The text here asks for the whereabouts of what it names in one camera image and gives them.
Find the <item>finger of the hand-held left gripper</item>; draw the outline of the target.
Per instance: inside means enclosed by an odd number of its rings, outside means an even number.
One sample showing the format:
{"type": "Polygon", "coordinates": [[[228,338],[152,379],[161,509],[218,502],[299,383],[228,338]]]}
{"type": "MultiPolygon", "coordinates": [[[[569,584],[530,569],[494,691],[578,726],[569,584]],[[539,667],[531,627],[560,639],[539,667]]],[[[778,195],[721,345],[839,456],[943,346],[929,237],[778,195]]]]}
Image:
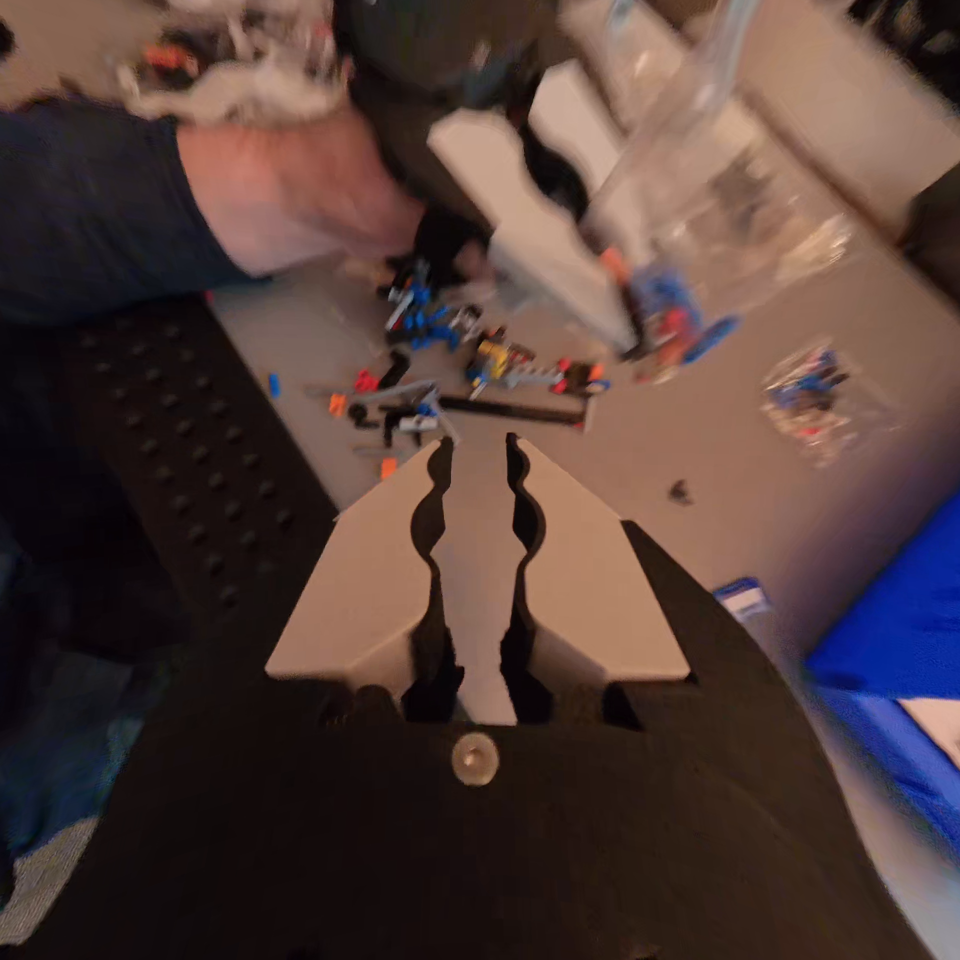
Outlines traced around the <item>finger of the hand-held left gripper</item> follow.
{"type": "Polygon", "coordinates": [[[529,220],[582,220],[613,173],[622,135],[577,60],[545,69],[527,103],[529,220]]]}
{"type": "Polygon", "coordinates": [[[615,354],[639,347],[619,283],[585,245],[580,217],[590,196],[582,175],[524,117],[458,110],[428,145],[491,228],[494,265],[544,294],[615,354]]]}

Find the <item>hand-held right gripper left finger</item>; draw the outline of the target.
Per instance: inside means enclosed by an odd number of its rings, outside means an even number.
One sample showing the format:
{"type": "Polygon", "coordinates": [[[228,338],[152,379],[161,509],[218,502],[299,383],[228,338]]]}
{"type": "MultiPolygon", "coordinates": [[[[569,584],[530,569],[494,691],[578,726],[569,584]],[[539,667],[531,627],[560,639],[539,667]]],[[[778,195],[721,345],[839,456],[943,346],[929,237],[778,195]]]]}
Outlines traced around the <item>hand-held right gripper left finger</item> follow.
{"type": "Polygon", "coordinates": [[[429,442],[336,519],[266,662],[275,680],[384,690],[414,722],[455,714],[455,651],[433,550],[454,442],[429,442]]]}

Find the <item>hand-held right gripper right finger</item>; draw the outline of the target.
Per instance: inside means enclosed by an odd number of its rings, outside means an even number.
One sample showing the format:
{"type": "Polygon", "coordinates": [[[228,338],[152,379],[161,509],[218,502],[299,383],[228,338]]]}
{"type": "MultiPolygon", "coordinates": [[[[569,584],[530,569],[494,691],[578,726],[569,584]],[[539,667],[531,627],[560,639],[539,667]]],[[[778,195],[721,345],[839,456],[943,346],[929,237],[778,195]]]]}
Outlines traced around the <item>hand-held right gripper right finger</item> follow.
{"type": "Polygon", "coordinates": [[[527,438],[506,438],[512,533],[523,548],[506,630],[518,722],[598,715],[626,685],[673,685],[690,664],[624,521],[527,438]]]}

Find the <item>large clear lego bag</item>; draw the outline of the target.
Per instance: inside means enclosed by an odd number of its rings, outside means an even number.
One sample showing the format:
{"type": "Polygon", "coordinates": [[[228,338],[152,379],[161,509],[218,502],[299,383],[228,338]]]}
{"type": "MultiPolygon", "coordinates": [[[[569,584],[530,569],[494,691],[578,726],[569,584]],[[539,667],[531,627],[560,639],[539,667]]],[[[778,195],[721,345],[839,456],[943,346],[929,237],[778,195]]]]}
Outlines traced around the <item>large clear lego bag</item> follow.
{"type": "Polygon", "coordinates": [[[706,36],[630,120],[616,164],[578,222],[637,344],[624,358],[663,382],[717,348],[744,312],[832,268],[853,226],[818,219],[738,133],[734,85],[759,2],[719,2],[706,36]]]}

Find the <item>person's left forearm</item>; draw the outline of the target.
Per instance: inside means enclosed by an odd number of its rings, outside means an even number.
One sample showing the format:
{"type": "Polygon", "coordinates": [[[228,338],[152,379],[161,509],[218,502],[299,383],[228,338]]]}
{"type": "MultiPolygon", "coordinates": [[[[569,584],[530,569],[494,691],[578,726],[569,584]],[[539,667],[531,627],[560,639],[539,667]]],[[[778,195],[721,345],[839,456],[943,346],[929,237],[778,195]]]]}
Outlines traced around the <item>person's left forearm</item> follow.
{"type": "Polygon", "coordinates": [[[59,327],[251,282],[198,208],[178,123],[85,99],[1,115],[1,320],[59,327]]]}

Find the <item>scattered loose lego pieces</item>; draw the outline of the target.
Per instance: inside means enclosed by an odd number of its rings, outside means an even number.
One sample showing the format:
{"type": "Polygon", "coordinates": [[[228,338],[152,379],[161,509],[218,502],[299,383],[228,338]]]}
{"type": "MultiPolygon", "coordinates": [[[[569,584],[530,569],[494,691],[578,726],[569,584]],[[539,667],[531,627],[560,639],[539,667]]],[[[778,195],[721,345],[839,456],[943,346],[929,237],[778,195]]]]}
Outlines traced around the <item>scattered loose lego pieces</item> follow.
{"type": "Polygon", "coordinates": [[[354,454],[378,462],[380,479],[424,445],[458,445],[451,415],[558,426],[579,436],[596,429],[597,400],[611,387],[603,365],[568,357],[540,364],[506,327],[489,324],[483,293],[438,292],[422,262],[396,268],[348,258],[338,271],[366,284],[389,311],[385,321],[364,325],[332,300],[322,305],[323,317],[339,323],[340,339],[349,334],[372,350],[371,363],[348,381],[345,363],[314,351],[309,358],[326,381],[298,383],[272,371],[268,391],[274,400],[303,397],[349,427],[354,454]]]}

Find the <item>small bag of lego pieces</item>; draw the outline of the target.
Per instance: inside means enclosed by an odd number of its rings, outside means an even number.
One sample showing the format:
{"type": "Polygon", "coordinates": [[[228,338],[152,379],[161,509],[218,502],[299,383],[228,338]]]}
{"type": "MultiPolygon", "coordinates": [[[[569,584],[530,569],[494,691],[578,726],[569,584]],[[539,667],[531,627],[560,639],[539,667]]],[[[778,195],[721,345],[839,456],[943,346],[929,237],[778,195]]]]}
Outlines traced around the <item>small bag of lego pieces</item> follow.
{"type": "Polygon", "coordinates": [[[856,435],[845,387],[852,374],[830,340],[813,342],[767,375],[760,391],[760,412],[813,465],[828,466],[856,435]]]}

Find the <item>black lego set box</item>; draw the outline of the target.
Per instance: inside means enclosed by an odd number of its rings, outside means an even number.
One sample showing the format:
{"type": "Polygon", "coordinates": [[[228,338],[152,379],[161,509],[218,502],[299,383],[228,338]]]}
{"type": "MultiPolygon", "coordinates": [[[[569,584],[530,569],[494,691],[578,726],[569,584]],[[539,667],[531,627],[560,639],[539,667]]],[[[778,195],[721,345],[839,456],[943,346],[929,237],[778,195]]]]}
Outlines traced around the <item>black lego set box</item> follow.
{"type": "Polygon", "coordinates": [[[958,258],[958,164],[910,201],[900,246],[906,258],[916,262],[958,258]]]}

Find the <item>person's left hand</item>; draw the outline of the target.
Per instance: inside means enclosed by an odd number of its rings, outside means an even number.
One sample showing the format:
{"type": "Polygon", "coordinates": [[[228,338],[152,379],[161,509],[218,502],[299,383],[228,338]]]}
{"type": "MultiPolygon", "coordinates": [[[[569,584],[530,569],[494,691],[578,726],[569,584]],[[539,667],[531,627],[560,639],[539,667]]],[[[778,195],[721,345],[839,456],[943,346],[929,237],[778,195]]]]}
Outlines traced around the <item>person's left hand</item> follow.
{"type": "Polygon", "coordinates": [[[248,276],[414,249],[426,206],[394,180],[348,105],[293,126],[180,125],[176,143],[198,211],[248,276]]]}

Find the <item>small blue labelled box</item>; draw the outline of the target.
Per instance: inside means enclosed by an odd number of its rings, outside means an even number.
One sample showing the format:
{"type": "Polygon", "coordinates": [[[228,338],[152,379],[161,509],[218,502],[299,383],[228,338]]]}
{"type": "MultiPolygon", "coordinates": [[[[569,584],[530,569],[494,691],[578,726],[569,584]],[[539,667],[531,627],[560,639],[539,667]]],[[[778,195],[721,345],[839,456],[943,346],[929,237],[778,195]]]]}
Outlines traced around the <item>small blue labelled box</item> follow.
{"type": "Polygon", "coordinates": [[[769,596],[756,577],[740,577],[717,586],[712,595],[741,624],[765,616],[772,610],[769,596]]]}

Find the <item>black perforated office chair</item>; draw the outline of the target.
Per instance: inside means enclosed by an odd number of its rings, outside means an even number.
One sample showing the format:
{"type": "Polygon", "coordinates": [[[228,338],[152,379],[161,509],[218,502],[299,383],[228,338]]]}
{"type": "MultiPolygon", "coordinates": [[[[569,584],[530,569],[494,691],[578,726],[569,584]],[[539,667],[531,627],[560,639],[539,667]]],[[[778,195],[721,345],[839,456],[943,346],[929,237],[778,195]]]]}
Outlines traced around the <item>black perforated office chair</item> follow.
{"type": "Polygon", "coordinates": [[[2,325],[2,521],[63,645],[261,673],[335,514],[201,296],[2,325]]]}

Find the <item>blue plastic storage bin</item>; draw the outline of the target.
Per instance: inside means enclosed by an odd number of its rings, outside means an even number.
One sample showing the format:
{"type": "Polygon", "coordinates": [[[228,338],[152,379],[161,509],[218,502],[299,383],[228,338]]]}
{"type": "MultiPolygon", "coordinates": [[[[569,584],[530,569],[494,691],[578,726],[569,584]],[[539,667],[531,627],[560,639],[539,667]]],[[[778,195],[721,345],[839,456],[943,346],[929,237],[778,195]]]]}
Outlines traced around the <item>blue plastic storage bin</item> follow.
{"type": "Polygon", "coordinates": [[[902,546],[806,657],[809,682],[950,850],[959,851],[958,740],[907,704],[958,703],[959,495],[902,546]]]}

